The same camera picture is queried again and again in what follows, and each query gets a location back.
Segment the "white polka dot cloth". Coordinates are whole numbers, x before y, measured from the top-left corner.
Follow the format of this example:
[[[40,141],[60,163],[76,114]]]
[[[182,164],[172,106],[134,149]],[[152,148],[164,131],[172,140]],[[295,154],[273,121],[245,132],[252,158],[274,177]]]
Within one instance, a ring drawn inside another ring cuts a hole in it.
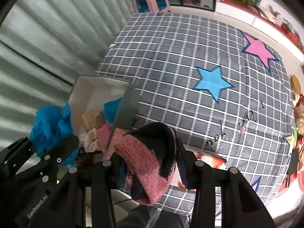
[[[95,128],[93,128],[90,131],[80,135],[79,139],[80,139],[81,144],[83,145],[86,153],[101,150],[100,147],[99,147],[99,141],[98,141],[98,138],[97,138]]]

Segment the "blue cloth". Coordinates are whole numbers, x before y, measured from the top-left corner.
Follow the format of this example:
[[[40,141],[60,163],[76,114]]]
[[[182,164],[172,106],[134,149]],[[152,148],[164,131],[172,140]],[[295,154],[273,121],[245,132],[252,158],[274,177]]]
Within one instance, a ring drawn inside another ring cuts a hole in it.
[[[45,156],[48,151],[70,135],[74,135],[74,129],[69,104],[66,104],[63,110],[55,105],[37,110],[36,120],[29,137],[37,157]]]

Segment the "cream knit hat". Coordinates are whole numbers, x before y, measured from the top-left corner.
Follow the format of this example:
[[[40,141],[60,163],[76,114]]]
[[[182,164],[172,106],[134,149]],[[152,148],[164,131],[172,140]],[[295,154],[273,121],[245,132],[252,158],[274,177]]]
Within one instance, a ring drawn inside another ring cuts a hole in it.
[[[95,109],[87,110],[82,114],[81,119],[87,132],[92,129],[99,129],[105,124],[105,117],[101,111]]]

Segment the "pink black knit hat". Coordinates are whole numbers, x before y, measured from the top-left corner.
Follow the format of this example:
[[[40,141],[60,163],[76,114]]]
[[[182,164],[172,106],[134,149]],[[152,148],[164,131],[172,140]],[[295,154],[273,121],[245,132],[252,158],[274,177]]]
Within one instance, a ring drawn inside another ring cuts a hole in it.
[[[154,205],[171,184],[176,167],[176,132],[164,123],[150,123],[126,133],[114,145],[126,163],[125,182],[131,198]]]

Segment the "blue knit hat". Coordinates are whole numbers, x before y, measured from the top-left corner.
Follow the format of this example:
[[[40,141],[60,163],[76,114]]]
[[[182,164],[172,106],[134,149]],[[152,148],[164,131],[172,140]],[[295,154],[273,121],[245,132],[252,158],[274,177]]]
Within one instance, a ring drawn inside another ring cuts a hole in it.
[[[119,98],[104,104],[103,115],[108,123],[114,123],[121,101],[122,99]]]

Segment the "grey checkered star rug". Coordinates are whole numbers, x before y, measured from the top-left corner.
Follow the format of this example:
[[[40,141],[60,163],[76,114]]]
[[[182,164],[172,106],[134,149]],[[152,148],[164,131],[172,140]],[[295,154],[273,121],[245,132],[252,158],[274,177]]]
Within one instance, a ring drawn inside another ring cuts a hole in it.
[[[135,128],[160,121],[185,146],[236,167],[269,205],[290,161],[291,87],[278,52],[225,23],[178,13],[137,13],[97,75],[141,92]]]

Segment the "white fabric storage box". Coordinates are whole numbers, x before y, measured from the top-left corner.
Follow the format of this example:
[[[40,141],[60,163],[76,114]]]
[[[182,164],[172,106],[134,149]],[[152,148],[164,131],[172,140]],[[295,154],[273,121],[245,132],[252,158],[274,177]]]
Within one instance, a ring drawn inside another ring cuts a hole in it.
[[[105,120],[105,124],[111,127],[107,150],[109,149],[115,128],[131,130],[133,119],[139,109],[140,91],[136,90],[128,81],[105,77],[78,77],[69,98],[71,120],[75,135],[80,137],[80,135],[87,132],[82,123],[82,114],[90,109],[99,110],[103,114],[104,104],[119,98],[122,101],[114,123],[108,123]]]

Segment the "round wooden lid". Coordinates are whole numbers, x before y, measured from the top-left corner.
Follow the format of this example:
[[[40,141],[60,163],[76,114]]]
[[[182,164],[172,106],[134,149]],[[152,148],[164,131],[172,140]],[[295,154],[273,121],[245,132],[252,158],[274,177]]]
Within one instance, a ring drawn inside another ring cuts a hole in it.
[[[301,93],[301,85],[298,78],[295,75],[290,77],[291,87],[295,95],[299,95]]]

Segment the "pale green curtain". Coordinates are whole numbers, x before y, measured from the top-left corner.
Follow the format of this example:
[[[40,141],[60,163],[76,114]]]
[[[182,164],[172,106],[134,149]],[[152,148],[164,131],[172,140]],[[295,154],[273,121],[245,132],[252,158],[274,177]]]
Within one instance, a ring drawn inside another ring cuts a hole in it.
[[[29,135],[41,107],[66,104],[133,14],[131,0],[17,0],[1,24],[1,147]]]

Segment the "pink plastic stool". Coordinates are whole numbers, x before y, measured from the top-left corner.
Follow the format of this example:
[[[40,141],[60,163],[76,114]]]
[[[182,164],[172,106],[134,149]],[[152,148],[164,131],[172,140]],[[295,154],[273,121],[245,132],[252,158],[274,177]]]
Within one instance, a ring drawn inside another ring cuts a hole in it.
[[[132,0],[135,13],[170,12],[169,0]]]

